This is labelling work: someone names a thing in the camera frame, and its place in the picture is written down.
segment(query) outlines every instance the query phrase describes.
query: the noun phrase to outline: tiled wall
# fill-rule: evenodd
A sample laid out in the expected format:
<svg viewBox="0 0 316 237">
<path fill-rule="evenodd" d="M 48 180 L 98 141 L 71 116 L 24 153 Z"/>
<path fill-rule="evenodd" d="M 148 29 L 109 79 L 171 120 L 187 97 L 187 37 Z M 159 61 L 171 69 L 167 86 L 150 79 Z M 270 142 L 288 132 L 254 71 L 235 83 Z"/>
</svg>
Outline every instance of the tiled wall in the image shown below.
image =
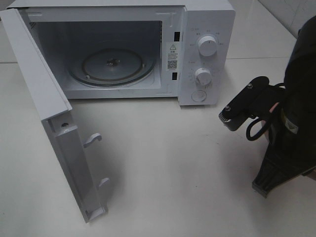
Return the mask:
<svg viewBox="0 0 316 237">
<path fill-rule="evenodd" d="M 295 37 L 316 15 L 316 0 L 259 0 Z"/>
</svg>

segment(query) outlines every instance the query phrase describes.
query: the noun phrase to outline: white tabletop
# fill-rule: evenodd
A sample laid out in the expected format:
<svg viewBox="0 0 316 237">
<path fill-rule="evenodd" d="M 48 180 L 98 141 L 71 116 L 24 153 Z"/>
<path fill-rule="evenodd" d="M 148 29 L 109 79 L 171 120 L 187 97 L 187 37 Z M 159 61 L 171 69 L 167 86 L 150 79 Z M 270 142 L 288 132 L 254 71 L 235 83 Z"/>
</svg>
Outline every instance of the white tabletop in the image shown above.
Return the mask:
<svg viewBox="0 0 316 237">
<path fill-rule="evenodd" d="M 230 132 L 218 119 L 256 76 L 281 82 L 295 43 L 257 1 L 233 4 L 216 106 L 180 108 L 172 98 L 71 101 L 81 137 L 103 135 L 86 150 L 94 178 L 112 183 L 109 213 L 88 224 L 18 65 L 0 63 L 0 236 L 315 236 L 316 182 L 298 177 L 262 198 L 251 182 L 267 141 L 249 142 L 246 124 Z M 14 61 L 6 45 L 0 27 L 0 62 Z"/>
</svg>

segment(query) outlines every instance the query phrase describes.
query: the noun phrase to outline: warning label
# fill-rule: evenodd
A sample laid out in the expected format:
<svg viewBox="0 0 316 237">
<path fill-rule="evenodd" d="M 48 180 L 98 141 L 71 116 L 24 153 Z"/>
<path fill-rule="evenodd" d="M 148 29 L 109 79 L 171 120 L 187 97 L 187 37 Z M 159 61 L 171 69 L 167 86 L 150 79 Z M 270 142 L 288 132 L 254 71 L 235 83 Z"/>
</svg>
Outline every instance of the warning label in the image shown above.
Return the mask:
<svg viewBox="0 0 316 237">
<path fill-rule="evenodd" d="M 178 71 L 178 57 L 180 51 L 180 43 L 179 42 L 172 42 L 166 43 L 166 70 L 167 71 Z"/>
</svg>

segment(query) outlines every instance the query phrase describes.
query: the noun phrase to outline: sticker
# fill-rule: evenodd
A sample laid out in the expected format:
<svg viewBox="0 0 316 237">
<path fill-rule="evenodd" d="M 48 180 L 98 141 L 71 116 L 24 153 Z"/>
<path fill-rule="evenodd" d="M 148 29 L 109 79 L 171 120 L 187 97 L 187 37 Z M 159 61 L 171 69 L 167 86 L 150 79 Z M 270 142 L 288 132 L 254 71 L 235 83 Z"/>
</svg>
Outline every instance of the sticker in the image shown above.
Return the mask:
<svg viewBox="0 0 316 237">
<path fill-rule="evenodd" d="M 166 70 L 170 72 L 177 72 L 179 69 L 178 57 L 181 52 L 180 42 L 166 43 Z"/>
<path fill-rule="evenodd" d="M 285 125 L 285 127 L 291 131 L 292 133 L 294 134 L 297 134 L 298 132 L 298 126 L 296 126 L 294 123 L 292 123 L 284 114 L 284 111 L 282 110 L 282 113 L 281 113 L 281 119 Z"/>
</svg>

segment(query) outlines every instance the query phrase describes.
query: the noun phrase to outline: qr code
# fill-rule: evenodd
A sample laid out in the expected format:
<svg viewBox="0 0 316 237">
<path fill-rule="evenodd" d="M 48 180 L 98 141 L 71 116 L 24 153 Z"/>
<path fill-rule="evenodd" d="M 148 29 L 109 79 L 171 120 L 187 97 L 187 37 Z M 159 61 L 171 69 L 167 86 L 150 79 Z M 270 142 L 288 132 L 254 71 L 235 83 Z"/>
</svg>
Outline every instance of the qr code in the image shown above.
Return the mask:
<svg viewBox="0 0 316 237">
<path fill-rule="evenodd" d="M 177 69 L 177 60 L 168 61 L 168 69 Z"/>
</svg>

